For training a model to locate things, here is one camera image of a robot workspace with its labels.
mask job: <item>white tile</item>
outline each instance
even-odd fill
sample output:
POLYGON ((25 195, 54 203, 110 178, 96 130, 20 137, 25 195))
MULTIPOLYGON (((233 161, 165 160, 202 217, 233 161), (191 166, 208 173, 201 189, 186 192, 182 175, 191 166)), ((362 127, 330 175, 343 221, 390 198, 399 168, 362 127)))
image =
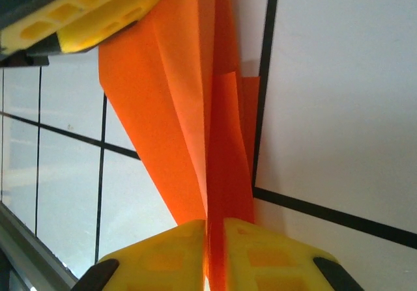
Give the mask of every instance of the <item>white tile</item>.
POLYGON ((100 257, 176 227, 142 162, 105 151, 100 257))
POLYGON ((413 0, 279 0, 257 186, 417 232, 413 0))
POLYGON ((232 0, 240 42, 242 74, 258 76, 267 0, 232 0))
POLYGON ((416 289, 415 249, 261 200, 255 207, 258 224, 333 254, 365 290, 416 289))
POLYGON ((5 68, 6 113, 38 121, 39 68, 5 68))
POLYGON ((97 51, 50 57, 50 65, 42 69, 42 123, 101 138, 103 92, 97 51))
POLYGON ((80 277, 94 264, 100 149, 40 131, 38 237, 80 277))
POLYGON ((106 142, 126 149, 135 150, 110 101, 107 101, 106 142))
POLYGON ((38 128, 4 117, 3 203, 35 231, 38 128))

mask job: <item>black line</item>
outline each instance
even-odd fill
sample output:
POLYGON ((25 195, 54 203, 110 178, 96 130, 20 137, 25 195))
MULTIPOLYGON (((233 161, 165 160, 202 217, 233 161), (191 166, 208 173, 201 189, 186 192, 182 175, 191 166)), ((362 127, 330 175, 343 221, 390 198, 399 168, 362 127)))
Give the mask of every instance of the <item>black line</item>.
POLYGON ((112 145, 111 143, 103 143, 101 140, 97 140, 97 139, 93 139, 93 138, 86 137, 86 136, 83 136, 83 135, 79 135, 77 133, 68 132, 68 131, 62 130, 60 128, 49 126, 49 125, 46 125, 46 124, 43 124, 43 123, 38 123, 38 122, 35 122, 33 120, 28 120, 28 119, 23 118, 23 117, 18 117, 17 115, 4 113, 4 112, 2 112, 0 114, 2 114, 4 117, 13 118, 14 120, 19 120, 20 122, 24 122, 24 123, 27 123, 27 124, 30 124, 30 125, 33 125, 33 126, 36 126, 36 127, 39 126, 42 129, 49 130, 51 132, 58 133, 60 135, 64 135, 64 136, 67 136, 67 137, 70 137, 70 138, 73 138, 73 139, 83 141, 84 143, 89 143, 89 144, 94 145, 94 146, 104 147, 107 150, 122 154, 124 156, 128 156, 128 157, 131 157, 131 158, 134 158, 134 159, 140 159, 140 157, 138 156, 136 151, 126 149, 126 148, 122 148, 121 146, 115 146, 115 145, 112 145))
POLYGON ((259 145, 261 143, 261 132, 263 113, 265 108, 266 86, 268 85, 269 66, 274 39, 275 17, 278 0, 268 0, 265 16, 265 28, 263 33, 261 63, 259 65, 259 76, 261 77, 258 96, 258 110, 256 117, 255 152, 253 154, 253 176, 252 186, 255 187, 256 170, 258 167, 259 145))
MULTIPOLYGON (((1 74, 1 112, 5 110, 5 69, 1 74)), ((0 201, 3 201, 3 132, 5 129, 4 117, 1 116, 1 194, 0 201)))
MULTIPOLYGON (((38 90, 38 124, 40 124, 40 91, 42 86, 42 67, 39 68, 39 90, 38 90)), ((40 127, 38 125, 38 144, 36 153, 36 197, 35 197, 35 236, 38 236, 38 199, 39 199, 39 146, 40 127)))
MULTIPOLYGON (((103 95, 103 115, 102 115, 102 143, 106 141, 106 118, 107 118, 107 97, 103 95)), ((100 252, 100 225, 102 217, 102 194, 103 194, 103 168, 104 168, 104 145, 100 149, 100 165, 98 170, 98 196, 97 196, 97 223, 96 223, 96 252, 94 263, 98 262, 100 252)))
POLYGON ((303 200, 294 199, 286 195, 280 195, 279 193, 258 187, 254 187, 253 196, 269 203, 277 204, 297 212, 302 212, 338 225, 365 232, 372 236, 405 245, 406 247, 417 249, 417 234, 413 232, 381 224, 376 221, 370 221, 362 217, 343 213, 303 200))
POLYGON ((134 158, 134 159, 140 159, 136 151, 126 149, 121 146, 115 146, 115 145, 112 145, 111 143, 102 143, 102 144, 103 144, 103 147, 107 150, 110 150, 119 154, 123 154, 124 156, 130 156, 131 158, 134 158))

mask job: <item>orange paper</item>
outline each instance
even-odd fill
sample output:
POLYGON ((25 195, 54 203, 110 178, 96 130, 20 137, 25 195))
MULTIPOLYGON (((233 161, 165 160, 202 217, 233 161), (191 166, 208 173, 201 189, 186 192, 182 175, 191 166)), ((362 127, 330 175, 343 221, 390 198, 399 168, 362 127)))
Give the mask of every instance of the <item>orange paper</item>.
POLYGON ((175 221, 208 218, 210 286, 225 290, 223 219, 253 222, 259 90, 241 78, 231 1, 162 0, 100 46, 99 71, 175 221))

